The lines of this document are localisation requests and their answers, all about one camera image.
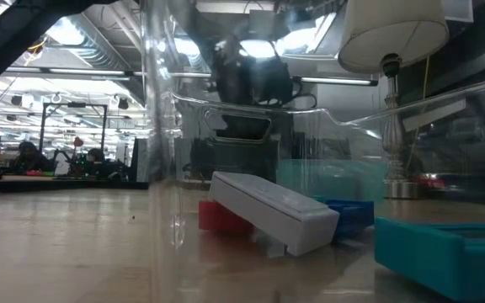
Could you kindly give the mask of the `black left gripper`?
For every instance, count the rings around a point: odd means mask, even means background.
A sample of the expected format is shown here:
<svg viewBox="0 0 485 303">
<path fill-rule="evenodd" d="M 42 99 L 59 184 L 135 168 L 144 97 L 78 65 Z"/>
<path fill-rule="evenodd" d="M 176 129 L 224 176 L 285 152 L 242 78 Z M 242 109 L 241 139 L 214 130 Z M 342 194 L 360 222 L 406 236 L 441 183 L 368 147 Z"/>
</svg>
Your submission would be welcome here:
<svg viewBox="0 0 485 303">
<path fill-rule="evenodd" d="M 218 42 L 212 52 L 212 79 L 223 103 L 237 105 L 270 105 L 289 103 L 294 83 L 288 66 L 268 40 L 229 39 Z M 261 141 L 266 137 L 270 120 L 223 115 L 226 127 L 221 137 Z"/>
</svg>

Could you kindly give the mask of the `clear plastic bin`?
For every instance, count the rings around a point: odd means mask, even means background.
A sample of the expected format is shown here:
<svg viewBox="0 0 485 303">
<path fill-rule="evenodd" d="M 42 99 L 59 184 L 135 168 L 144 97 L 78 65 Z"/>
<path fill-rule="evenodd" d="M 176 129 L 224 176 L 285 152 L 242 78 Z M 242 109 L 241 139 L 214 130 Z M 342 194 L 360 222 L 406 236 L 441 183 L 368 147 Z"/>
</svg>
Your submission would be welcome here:
<svg viewBox="0 0 485 303">
<path fill-rule="evenodd" d="M 449 30 L 440 50 L 469 29 L 485 28 L 485 0 L 440 1 Z M 163 108 L 168 128 L 149 141 L 152 303 L 485 303 L 449 299 L 379 264 L 375 222 L 357 236 L 332 240 L 301 256 L 289 254 L 283 243 L 255 226 L 247 236 L 198 226 L 199 202 L 213 200 L 212 179 L 190 178 L 182 171 L 193 139 L 277 141 L 277 167 L 282 160 L 332 159 L 383 162 L 387 168 L 382 146 L 391 113 L 385 103 L 387 79 L 380 72 L 348 72 L 338 63 L 347 2 L 195 0 L 205 17 L 241 40 L 256 40 L 248 32 L 251 10 L 283 18 L 290 33 L 269 40 L 294 83 L 294 98 L 282 106 L 223 103 L 197 45 L 174 18 L 166 19 L 155 48 L 169 80 L 171 101 Z M 315 84 L 301 77 L 378 84 Z M 485 81 L 409 104 L 400 104 L 399 93 L 398 104 L 406 131 L 403 159 L 408 179 L 418 185 L 418 198 L 384 195 L 382 202 L 373 202 L 375 220 L 485 223 Z M 261 141 L 223 138 L 223 115 L 243 117 L 245 123 L 249 117 L 268 119 L 269 131 Z"/>
</svg>

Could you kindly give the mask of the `white rectangular box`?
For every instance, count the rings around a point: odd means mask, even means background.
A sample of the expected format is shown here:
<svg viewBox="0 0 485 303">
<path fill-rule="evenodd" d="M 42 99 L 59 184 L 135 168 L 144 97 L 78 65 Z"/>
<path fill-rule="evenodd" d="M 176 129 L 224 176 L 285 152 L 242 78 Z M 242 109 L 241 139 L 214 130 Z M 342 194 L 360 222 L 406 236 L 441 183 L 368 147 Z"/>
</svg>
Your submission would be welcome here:
<svg viewBox="0 0 485 303">
<path fill-rule="evenodd" d="M 293 256 L 330 244 L 340 218 L 321 202 L 251 174 L 213 173 L 209 197 L 283 243 Z"/>
</svg>

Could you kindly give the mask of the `red plastic box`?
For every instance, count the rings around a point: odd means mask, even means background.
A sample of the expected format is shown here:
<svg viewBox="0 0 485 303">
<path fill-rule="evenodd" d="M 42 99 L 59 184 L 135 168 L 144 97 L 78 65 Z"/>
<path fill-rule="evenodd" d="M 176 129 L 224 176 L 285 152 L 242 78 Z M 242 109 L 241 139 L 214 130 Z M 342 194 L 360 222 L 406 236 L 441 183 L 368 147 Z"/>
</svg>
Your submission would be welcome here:
<svg viewBox="0 0 485 303">
<path fill-rule="evenodd" d="M 198 226 L 202 231 L 245 236 L 253 233 L 252 223 L 214 200 L 201 200 L 198 209 Z"/>
</svg>

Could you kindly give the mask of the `blue plastic box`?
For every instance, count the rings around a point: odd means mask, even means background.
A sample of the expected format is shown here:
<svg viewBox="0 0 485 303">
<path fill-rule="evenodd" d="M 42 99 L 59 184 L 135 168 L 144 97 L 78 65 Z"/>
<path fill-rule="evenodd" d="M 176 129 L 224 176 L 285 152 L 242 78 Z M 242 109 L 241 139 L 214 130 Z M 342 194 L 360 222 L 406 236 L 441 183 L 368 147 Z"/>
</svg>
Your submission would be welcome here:
<svg viewBox="0 0 485 303">
<path fill-rule="evenodd" d="M 375 222 L 374 203 L 371 201 L 329 199 L 324 204 L 339 213 L 334 242 L 357 236 Z"/>
</svg>

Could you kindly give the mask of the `teal plastic tray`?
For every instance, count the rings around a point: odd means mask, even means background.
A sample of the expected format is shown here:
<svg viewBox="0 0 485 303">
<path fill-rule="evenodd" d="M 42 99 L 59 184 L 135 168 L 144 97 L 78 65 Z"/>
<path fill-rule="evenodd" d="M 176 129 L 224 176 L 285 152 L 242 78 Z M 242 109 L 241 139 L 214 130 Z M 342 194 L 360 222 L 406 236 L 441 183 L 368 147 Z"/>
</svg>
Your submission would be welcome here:
<svg viewBox="0 0 485 303">
<path fill-rule="evenodd" d="M 413 224 L 378 217 L 375 260 L 449 299 L 485 300 L 485 223 Z"/>
</svg>

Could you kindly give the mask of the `black partition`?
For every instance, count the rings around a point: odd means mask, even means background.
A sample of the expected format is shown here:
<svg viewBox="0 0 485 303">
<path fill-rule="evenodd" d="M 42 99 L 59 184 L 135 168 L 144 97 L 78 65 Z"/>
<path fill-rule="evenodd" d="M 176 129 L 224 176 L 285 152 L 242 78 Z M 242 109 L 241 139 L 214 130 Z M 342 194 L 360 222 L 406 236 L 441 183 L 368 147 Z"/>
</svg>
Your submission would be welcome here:
<svg viewBox="0 0 485 303">
<path fill-rule="evenodd" d="M 245 173 L 271 182 L 276 179 L 278 142 L 226 143 L 202 139 L 191 141 L 189 160 L 182 171 L 190 178 L 210 181 L 215 171 Z"/>
</svg>

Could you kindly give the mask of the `long ceiling light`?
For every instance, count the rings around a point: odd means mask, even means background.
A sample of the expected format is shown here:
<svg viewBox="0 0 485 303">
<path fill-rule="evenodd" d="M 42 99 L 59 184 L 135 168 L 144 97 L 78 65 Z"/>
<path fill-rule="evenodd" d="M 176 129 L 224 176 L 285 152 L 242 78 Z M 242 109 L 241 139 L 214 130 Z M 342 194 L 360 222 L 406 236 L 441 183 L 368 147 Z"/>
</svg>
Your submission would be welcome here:
<svg viewBox="0 0 485 303">
<path fill-rule="evenodd" d="M 116 70 L 94 70 L 94 69 L 77 69 L 77 68 L 54 68 L 54 67 L 26 67 L 26 66 L 11 66 L 8 67 L 2 76 L 9 77 L 54 77 L 54 78 L 70 78 L 70 77 L 86 77 L 93 80 L 114 80 L 131 77 L 141 77 L 141 72 L 134 71 L 116 71 Z"/>
<path fill-rule="evenodd" d="M 345 86 L 362 86 L 375 87 L 377 80 L 358 79 L 358 78 L 338 78 L 338 77 L 301 77 L 305 83 L 328 84 L 328 85 L 345 85 Z"/>
</svg>

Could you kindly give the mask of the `grey curtain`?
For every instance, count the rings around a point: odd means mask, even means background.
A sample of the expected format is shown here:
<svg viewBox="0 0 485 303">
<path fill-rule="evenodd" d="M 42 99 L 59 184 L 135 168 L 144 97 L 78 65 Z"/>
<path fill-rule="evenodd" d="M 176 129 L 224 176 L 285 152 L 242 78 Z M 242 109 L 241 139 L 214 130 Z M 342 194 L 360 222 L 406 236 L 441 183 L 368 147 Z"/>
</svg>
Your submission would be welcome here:
<svg viewBox="0 0 485 303">
<path fill-rule="evenodd" d="M 138 183 L 149 182 L 147 139 L 136 138 L 131 156 L 130 181 Z"/>
</svg>

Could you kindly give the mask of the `person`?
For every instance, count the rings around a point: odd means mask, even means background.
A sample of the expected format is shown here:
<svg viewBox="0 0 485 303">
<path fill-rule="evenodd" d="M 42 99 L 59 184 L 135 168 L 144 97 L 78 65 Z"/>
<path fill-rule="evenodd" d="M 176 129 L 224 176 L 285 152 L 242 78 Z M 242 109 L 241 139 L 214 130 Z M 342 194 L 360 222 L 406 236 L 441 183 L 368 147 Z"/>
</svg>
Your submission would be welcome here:
<svg viewBox="0 0 485 303">
<path fill-rule="evenodd" d="M 11 161 L 10 170 L 13 173 L 27 173 L 28 171 L 48 172 L 51 162 L 30 141 L 23 141 L 19 145 L 19 154 Z"/>
<path fill-rule="evenodd" d="M 86 155 L 86 161 L 84 163 L 84 172 L 92 175 L 100 172 L 104 165 L 105 157 L 104 152 L 99 148 L 90 149 Z"/>
</svg>

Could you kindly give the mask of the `table lamp white shade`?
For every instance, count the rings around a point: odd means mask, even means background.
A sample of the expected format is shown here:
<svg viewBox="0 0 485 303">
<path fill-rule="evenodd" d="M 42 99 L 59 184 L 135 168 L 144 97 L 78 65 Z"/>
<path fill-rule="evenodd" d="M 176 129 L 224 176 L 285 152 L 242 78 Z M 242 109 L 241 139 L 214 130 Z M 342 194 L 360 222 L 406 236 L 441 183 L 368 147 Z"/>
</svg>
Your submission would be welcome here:
<svg viewBox="0 0 485 303">
<path fill-rule="evenodd" d="M 388 93 L 382 146 L 387 154 L 385 197 L 417 199 L 418 185 L 408 179 L 406 146 L 399 108 L 397 76 L 405 66 L 438 51 L 449 39 L 440 0 L 348 0 L 338 63 L 354 73 L 385 75 Z"/>
</svg>

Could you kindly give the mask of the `black frame stand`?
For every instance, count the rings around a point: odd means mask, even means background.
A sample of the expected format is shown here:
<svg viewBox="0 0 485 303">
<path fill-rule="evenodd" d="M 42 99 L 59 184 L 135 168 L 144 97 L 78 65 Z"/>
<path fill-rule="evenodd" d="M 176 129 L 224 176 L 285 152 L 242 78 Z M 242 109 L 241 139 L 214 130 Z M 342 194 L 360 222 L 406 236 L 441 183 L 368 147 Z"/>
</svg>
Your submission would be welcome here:
<svg viewBox="0 0 485 303">
<path fill-rule="evenodd" d="M 70 103 L 66 104 L 57 104 L 57 103 L 43 103 L 43 110 L 41 112 L 41 124 L 40 124 L 40 140 L 39 140 L 39 151 L 44 151 L 44 141 L 45 141 L 45 123 L 46 120 L 52 116 L 52 114 L 57 111 L 61 106 L 67 106 L 68 108 L 74 109 L 84 109 L 87 107 L 96 109 L 102 108 L 104 110 L 102 114 L 103 124 L 102 124 L 102 132 L 101 132 L 101 142 L 100 142 L 100 149 L 103 151 L 105 146 L 105 137 L 106 137 L 106 126 L 108 121 L 108 106 L 106 104 L 87 104 L 84 102 L 74 102 L 71 101 Z"/>
</svg>

